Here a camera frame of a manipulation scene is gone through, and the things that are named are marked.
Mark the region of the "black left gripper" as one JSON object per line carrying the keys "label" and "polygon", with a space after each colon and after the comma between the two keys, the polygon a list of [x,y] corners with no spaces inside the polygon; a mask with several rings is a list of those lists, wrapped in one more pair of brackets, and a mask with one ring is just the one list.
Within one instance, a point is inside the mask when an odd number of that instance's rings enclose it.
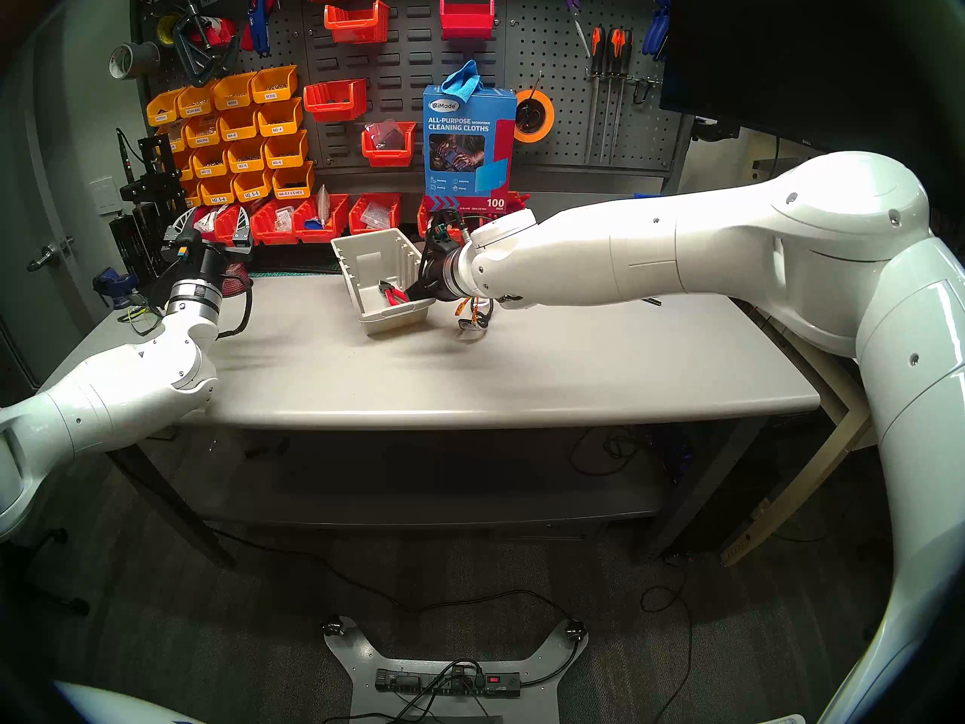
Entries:
{"label": "black left gripper", "polygon": [[203,238],[192,230],[198,209],[188,209],[180,214],[167,231],[162,243],[162,258],[174,267],[174,280],[200,279],[212,286],[224,284],[231,264],[251,260],[253,238],[250,217],[243,206],[231,206],[230,244]]}

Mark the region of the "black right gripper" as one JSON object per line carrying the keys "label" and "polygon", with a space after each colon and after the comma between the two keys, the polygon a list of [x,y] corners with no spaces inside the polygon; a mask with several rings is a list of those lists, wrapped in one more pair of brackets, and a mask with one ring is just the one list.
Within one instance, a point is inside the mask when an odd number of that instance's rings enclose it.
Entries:
{"label": "black right gripper", "polygon": [[457,264],[460,248],[450,238],[448,229],[427,229],[419,277],[407,288],[410,302],[462,299],[462,290],[453,276],[453,265]]}

